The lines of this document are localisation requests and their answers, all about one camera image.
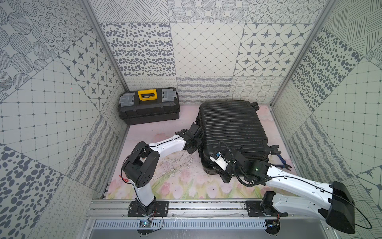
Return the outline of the black hard-shell suitcase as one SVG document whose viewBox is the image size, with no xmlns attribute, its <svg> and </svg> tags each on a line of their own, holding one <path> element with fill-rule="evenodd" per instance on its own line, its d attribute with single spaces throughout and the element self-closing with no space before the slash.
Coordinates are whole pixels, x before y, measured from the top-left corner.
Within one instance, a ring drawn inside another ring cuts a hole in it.
<svg viewBox="0 0 382 239">
<path fill-rule="evenodd" d="M 212 101 L 200 105 L 196 124 L 203 130 L 199 155 L 204 171 L 215 175 L 221 168 L 210 160 L 214 151 L 229 153 L 220 146 L 225 142 L 233 152 L 239 151 L 249 161 L 266 160 L 268 155 L 280 154 L 278 145 L 268 145 L 268 138 L 257 111 L 257 102 L 244 100 Z"/>
</svg>

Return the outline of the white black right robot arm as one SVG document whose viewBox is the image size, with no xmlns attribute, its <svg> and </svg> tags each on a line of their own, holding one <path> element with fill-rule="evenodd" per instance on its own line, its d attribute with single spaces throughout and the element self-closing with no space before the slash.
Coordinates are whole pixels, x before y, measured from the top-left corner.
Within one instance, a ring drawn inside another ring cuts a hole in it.
<svg viewBox="0 0 382 239">
<path fill-rule="evenodd" d="M 264 185 L 292 193 L 286 196 L 266 191 L 260 202 L 247 201 L 249 216 L 261 213 L 276 217 L 267 226 L 268 233 L 280 229 L 280 217 L 291 215 L 308 216 L 323 220 L 330 227 L 346 234 L 354 234 L 355 205 L 346 186 L 334 181 L 331 184 L 315 182 L 292 175 L 268 161 L 216 160 L 224 179 L 235 176 L 246 187 Z"/>
</svg>

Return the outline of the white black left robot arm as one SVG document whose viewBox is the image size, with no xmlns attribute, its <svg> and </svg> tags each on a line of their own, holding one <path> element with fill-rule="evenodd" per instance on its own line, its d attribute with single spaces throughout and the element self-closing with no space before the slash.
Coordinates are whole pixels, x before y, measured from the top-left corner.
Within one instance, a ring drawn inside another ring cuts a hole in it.
<svg viewBox="0 0 382 239">
<path fill-rule="evenodd" d="M 133 186 L 136 199 L 129 206 L 134 216 L 155 216 L 166 213 L 166 205 L 156 202 L 150 181 L 160 159 L 178 151 L 194 153 L 203 143 L 203 130 L 193 123 L 190 129 L 177 131 L 172 137 L 157 143 L 140 141 L 125 158 L 120 177 L 125 184 Z"/>
</svg>

